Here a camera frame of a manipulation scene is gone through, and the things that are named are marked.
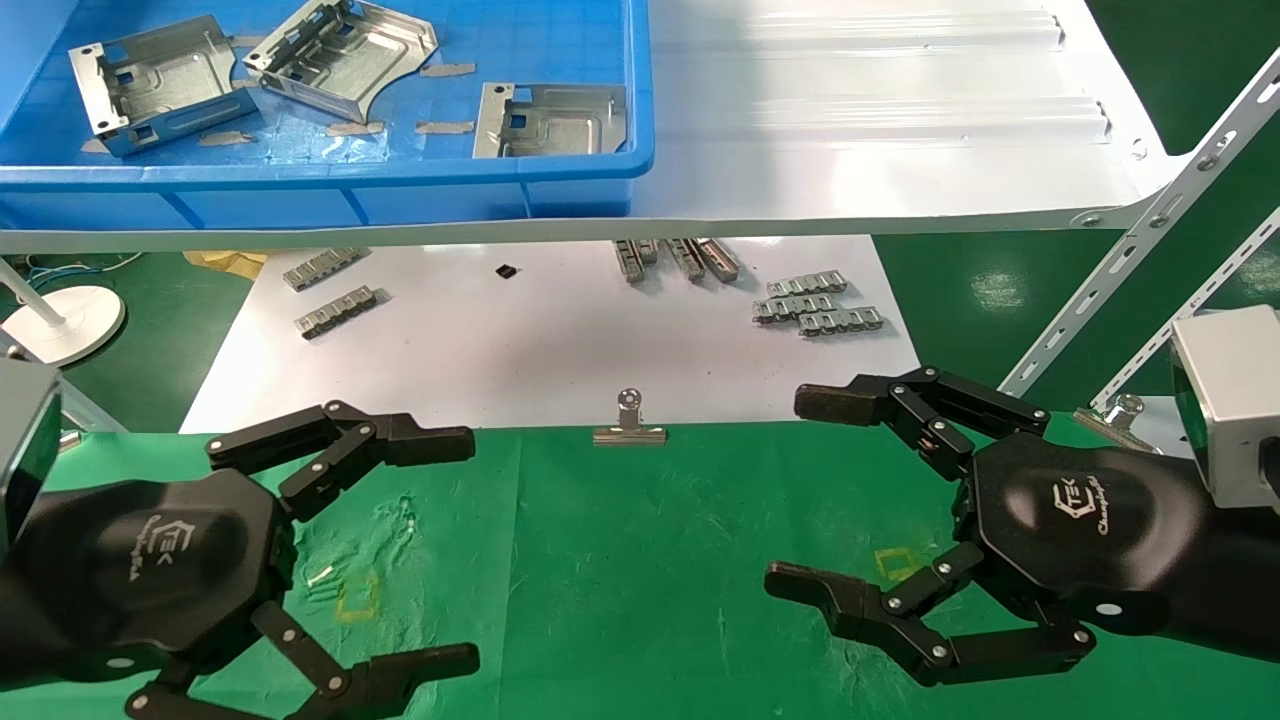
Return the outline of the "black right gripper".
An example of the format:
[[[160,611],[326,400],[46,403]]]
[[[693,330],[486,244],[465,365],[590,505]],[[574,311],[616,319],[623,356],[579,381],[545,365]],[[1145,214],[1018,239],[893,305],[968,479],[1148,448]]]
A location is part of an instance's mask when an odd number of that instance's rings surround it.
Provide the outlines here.
[[[972,465],[968,542],[893,588],[792,562],[765,570],[769,596],[817,609],[832,637],[881,650],[918,684],[1066,673],[1097,644],[1078,620],[1124,635],[1211,635],[1202,537],[1213,502],[1190,461],[1051,443],[1038,437],[1048,411],[937,366],[801,384],[795,414],[887,427],[948,482]],[[1000,441],[974,455],[964,428]],[[1032,626],[946,637],[925,624],[973,582]]]

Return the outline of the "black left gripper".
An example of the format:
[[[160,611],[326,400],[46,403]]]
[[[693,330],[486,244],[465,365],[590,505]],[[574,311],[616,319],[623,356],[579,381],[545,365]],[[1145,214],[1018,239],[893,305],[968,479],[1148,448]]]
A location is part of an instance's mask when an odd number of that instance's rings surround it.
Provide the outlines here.
[[[15,687],[114,682],[169,662],[125,702],[128,717],[260,719],[189,687],[261,635],[314,687],[288,719],[402,716],[420,685],[475,674],[479,648],[342,667],[279,605],[297,557],[291,519],[314,520],[380,465],[475,454],[467,427],[428,429],[407,413],[330,401],[210,439],[218,471],[198,480],[42,495],[15,541]],[[279,501],[247,477],[298,459],[306,465],[279,484]]]

